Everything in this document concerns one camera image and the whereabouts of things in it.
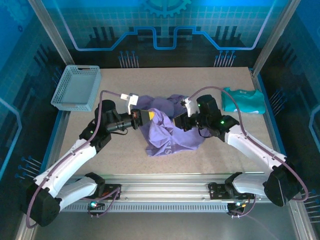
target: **speckled table surface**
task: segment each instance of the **speckled table surface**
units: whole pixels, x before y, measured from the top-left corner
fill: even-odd
[[[190,96],[205,86],[231,87],[253,90],[254,85],[247,67],[226,68],[131,68],[102,69],[101,90],[115,93],[135,93],[139,96],[169,97],[172,94]],[[221,94],[208,89],[221,107]],[[99,94],[94,103],[96,109]],[[125,111],[124,101],[106,94],[119,113]],[[227,113],[238,119],[236,113]],[[79,134],[94,118],[94,112],[72,112],[65,132],[60,155],[62,156],[78,139]],[[271,147],[271,141],[262,115],[243,114],[245,128],[257,139]],[[126,136],[113,135],[112,140],[94,158],[84,164],[76,174],[215,174],[260,172],[259,167],[232,146],[218,138],[209,138],[198,150],[184,151],[166,156],[149,157],[147,143],[139,130],[129,130]]]

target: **glass wall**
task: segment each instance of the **glass wall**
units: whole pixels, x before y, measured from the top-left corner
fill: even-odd
[[[319,13],[319,1],[301,0],[261,71],[286,154],[297,163],[312,197],[320,191]],[[317,226],[319,200],[309,202]]]
[[[65,65],[28,1],[1,3],[0,238],[9,240],[22,216],[19,181],[44,160],[58,114],[50,101]]]
[[[252,67],[287,0],[45,0],[77,64]]]

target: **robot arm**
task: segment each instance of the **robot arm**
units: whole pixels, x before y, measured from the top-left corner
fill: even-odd
[[[122,99],[127,100],[127,105],[135,105],[137,97],[123,95],[121,95]],[[25,214],[28,212],[33,195],[41,186],[31,208],[30,217],[42,227],[50,224],[63,208],[79,199],[102,197],[105,190],[105,180],[93,172],[86,174],[72,184],[65,184],[83,164],[98,154],[111,140],[112,132],[124,131],[130,127],[136,130],[148,123],[154,116],[153,112],[139,109],[130,110],[130,107],[127,109],[129,113],[119,114],[116,111],[115,103],[111,100],[103,100],[101,104],[100,125],[94,138],[92,135],[97,127],[95,123],[98,122],[99,107],[94,112],[94,121],[88,124],[79,139],[62,158],[48,170],[35,177],[33,181],[25,179],[21,183],[21,210]],[[88,140],[90,142],[87,145],[81,150],[75,151]]]
[[[244,134],[237,120],[229,115],[221,114],[216,100],[211,95],[200,96],[196,101],[198,109],[195,108],[195,104],[191,104],[189,99],[181,102],[187,112],[174,119],[175,126],[184,131],[193,127],[208,129],[212,137],[217,137],[241,151],[255,161],[264,172],[264,176],[242,172],[233,174],[225,181],[224,186],[229,195],[234,197],[248,193],[267,196],[272,203],[282,207],[301,191],[302,186],[297,178],[275,159],[278,157],[294,168],[285,155],[270,149],[245,130]]]

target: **blue plastic basket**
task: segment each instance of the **blue plastic basket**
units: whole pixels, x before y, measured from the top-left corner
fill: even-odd
[[[101,78],[98,66],[66,66],[51,104],[62,111],[91,112]]]

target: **gray floor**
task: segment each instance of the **gray floor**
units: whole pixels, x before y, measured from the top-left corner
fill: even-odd
[[[289,208],[257,204],[249,217],[224,213],[110,213],[91,219],[85,213],[61,213],[35,240],[294,240]]]

